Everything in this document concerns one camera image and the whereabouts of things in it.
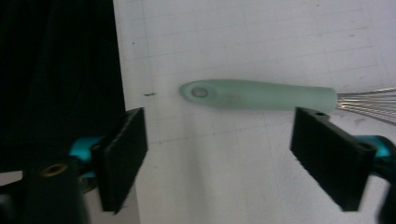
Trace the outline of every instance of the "small mark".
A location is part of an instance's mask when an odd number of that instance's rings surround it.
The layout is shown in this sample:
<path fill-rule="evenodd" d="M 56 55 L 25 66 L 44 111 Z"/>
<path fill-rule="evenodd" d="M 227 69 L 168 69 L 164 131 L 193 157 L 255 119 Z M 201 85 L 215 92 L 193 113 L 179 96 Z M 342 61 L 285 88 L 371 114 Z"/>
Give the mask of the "small mark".
<path fill-rule="evenodd" d="M 147 93 L 147 94 L 143 94 L 143 95 L 145 95 L 145 96 L 152 96 L 152 95 L 156 95 L 157 94 L 157 92 L 151 92 L 151 93 Z"/>
<path fill-rule="evenodd" d="M 366 119 L 355 119 L 355 125 L 359 126 L 362 122 L 366 121 Z"/>

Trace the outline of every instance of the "dark background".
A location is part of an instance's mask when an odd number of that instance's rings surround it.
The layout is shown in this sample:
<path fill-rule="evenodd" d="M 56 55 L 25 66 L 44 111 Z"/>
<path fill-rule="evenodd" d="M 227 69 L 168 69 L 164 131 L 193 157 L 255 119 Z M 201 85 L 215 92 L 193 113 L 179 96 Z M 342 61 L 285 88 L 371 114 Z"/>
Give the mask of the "dark background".
<path fill-rule="evenodd" d="M 0 168 L 67 154 L 125 111 L 111 0 L 0 1 Z"/>

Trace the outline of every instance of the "mint green handle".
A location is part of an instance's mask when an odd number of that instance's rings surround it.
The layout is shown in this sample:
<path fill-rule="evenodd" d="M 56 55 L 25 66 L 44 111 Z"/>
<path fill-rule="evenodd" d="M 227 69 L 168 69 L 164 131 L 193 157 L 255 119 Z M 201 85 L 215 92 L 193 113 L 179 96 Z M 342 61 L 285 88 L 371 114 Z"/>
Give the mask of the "mint green handle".
<path fill-rule="evenodd" d="M 334 89 L 291 86 L 235 79 L 209 79 L 179 88 L 188 101 L 230 109 L 294 110 L 296 106 L 332 112 L 337 106 Z"/>

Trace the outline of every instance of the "whisk wire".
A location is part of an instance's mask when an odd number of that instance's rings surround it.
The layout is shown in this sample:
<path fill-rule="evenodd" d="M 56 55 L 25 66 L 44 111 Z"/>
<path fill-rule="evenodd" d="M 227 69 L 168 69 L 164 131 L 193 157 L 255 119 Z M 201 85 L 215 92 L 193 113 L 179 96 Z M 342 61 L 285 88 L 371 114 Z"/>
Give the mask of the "whisk wire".
<path fill-rule="evenodd" d="M 396 126 L 396 87 L 376 91 L 338 93 L 337 109 L 361 114 Z"/>

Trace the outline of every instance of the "whisk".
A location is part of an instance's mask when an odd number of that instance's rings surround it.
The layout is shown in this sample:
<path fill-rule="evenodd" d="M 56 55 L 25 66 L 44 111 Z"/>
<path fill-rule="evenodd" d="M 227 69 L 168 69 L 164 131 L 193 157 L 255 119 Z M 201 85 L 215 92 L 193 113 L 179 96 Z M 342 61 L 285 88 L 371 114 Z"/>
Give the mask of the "whisk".
<path fill-rule="evenodd" d="M 208 79 L 179 88 L 188 101 L 230 109 L 294 110 L 296 106 L 331 113 L 345 110 L 396 126 L 396 87 L 354 93 L 332 88 L 292 86 L 237 79 Z"/>

